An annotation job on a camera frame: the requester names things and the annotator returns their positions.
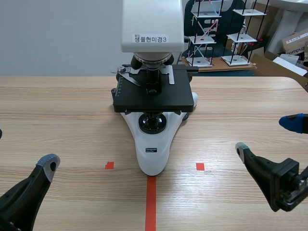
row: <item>microscope label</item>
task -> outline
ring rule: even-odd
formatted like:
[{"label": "microscope label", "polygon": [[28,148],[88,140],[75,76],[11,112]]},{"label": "microscope label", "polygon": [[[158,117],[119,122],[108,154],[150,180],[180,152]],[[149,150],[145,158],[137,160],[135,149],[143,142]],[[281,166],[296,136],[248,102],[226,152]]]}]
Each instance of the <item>microscope label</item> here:
[{"label": "microscope label", "polygon": [[133,34],[133,43],[169,43],[169,35]]},{"label": "microscope label", "polygon": [[146,148],[145,152],[146,153],[157,153],[157,148]]}]

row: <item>wooden table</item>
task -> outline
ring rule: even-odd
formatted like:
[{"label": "wooden table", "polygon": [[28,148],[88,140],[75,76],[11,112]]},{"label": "wooden table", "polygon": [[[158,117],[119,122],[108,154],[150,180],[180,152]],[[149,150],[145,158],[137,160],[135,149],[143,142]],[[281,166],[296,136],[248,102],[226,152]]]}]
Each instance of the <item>wooden table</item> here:
[{"label": "wooden table", "polygon": [[[0,77],[0,194],[45,154],[61,164],[35,231],[143,231],[147,177],[110,77]],[[157,176],[158,231],[306,231],[308,199],[272,212],[235,152],[245,142],[275,162],[308,165],[308,136],[279,126],[307,112],[308,94],[285,77],[194,77],[196,110],[179,129]],[[108,161],[113,170],[105,170]],[[196,171],[204,163],[205,171]]]}]

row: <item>gray wall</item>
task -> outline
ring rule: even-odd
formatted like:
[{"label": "gray wall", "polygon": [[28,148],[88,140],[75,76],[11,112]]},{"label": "gray wall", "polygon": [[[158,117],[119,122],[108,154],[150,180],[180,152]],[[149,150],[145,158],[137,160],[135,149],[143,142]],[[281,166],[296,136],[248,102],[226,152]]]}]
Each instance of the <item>gray wall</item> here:
[{"label": "gray wall", "polygon": [[121,4],[0,0],[0,75],[111,75],[132,57],[120,49]]}]

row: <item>white microscope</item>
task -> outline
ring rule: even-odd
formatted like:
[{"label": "white microscope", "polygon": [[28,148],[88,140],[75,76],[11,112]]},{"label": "white microscope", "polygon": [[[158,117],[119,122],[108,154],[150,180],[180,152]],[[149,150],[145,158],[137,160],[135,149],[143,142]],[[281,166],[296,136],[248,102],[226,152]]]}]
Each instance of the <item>white microscope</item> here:
[{"label": "white microscope", "polygon": [[117,70],[113,105],[127,122],[139,166],[149,176],[164,170],[171,142],[198,101],[189,77],[198,68],[171,65],[172,53],[184,50],[183,23],[181,0],[123,0],[122,52],[134,55],[131,65]]}]

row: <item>red tape marker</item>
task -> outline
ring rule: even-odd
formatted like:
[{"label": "red tape marker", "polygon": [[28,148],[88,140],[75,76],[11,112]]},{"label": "red tape marker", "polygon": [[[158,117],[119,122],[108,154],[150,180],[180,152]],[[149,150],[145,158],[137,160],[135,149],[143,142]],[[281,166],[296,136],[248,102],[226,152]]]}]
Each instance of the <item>red tape marker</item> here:
[{"label": "red tape marker", "polygon": [[204,171],[204,163],[196,163],[198,171]]},{"label": "red tape marker", "polygon": [[145,231],[156,231],[156,177],[149,177],[146,187]]},{"label": "red tape marker", "polygon": [[114,162],[108,162],[105,165],[105,169],[114,169],[115,163]]}]

